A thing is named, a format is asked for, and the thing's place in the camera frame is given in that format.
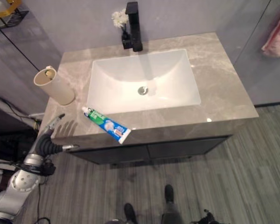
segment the gold frame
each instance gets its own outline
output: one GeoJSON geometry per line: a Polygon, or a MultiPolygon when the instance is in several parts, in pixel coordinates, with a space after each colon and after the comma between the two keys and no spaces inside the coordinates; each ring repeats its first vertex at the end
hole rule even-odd
{"type": "Polygon", "coordinates": [[[14,10],[22,3],[22,0],[7,0],[7,2],[11,5],[7,10],[0,12],[0,18],[13,13],[14,10]]]}

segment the marble countertop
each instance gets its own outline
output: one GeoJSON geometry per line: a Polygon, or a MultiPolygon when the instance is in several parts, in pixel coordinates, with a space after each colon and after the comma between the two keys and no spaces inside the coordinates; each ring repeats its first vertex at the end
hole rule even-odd
{"type": "MultiPolygon", "coordinates": [[[[108,139],[107,146],[118,145],[115,140],[111,140],[112,137],[109,137],[107,133],[89,121],[81,111],[82,106],[86,106],[87,102],[92,62],[103,58],[133,56],[172,49],[187,50],[199,90],[201,104],[106,114],[109,118],[130,128],[133,133],[133,130],[206,124],[210,123],[208,122],[210,120],[212,121],[211,123],[215,123],[258,117],[217,35],[207,33],[144,42],[142,52],[133,52],[132,49],[123,50],[122,45],[116,45],[64,53],[58,69],[58,75],[64,78],[69,86],[74,89],[76,99],[69,105],[61,106],[50,98],[43,117],[41,130],[55,116],[65,113],[65,117],[52,135],[53,138],[70,137],[73,140],[73,137],[101,134],[108,139]]],[[[137,139],[136,142],[145,142],[145,139],[137,139]]]]}

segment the countertop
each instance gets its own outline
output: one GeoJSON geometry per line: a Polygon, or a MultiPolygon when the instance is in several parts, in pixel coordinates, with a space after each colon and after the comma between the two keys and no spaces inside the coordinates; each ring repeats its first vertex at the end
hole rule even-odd
{"type": "Polygon", "coordinates": [[[258,117],[217,35],[207,33],[144,42],[142,52],[116,45],[64,53],[58,75],[75,91],[76,99],[61,106],[50,98],[41,130],[55,116],[65,113],[52,135],[56,143],[77,143],[84,149],[119,146],[81,111],[87,102],[92,62],[172,49],[187,50],[201,104],[106,114],[132,130],[124,145],[232,134],[242,121],[258,117]]]}

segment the white flower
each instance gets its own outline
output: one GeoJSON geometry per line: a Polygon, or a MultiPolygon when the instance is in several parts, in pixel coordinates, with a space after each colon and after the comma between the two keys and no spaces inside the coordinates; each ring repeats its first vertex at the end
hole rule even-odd
{"type": "Polygon", "coordinates": [[[120,28],[123,27],[129,21],[128,15],[126,15],[126,9],[124,8],[121,12],[112,13],[112,20],[114,26],[120,28]]]}

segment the dark cabinet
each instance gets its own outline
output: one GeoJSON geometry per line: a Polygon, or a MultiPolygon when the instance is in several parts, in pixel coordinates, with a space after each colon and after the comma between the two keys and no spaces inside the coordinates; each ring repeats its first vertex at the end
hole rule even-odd
{"type": "Polygon", "coordinates": [[[152,159],[201,155],[207,153],[225,139],[226,138],[223,137],[203,140],[158,143],[148,145],[148,151],[152,159]]]}
{"type": "Polygon", "coordinates": [[[155,143],[141,146],[102,148],[72,152],[73,155],[98,164],[112,164],[130,161],[148,161],[153,159],[202,155],[220,144],[227,137],[200,140],[183,140],[167,143],[155,143]]]}
{"type": "Polygon", "coordinates": [[[149,160],[146,146],[117,147],[95,151],[74,152],[72,154],[98,164],[149,160]]]}

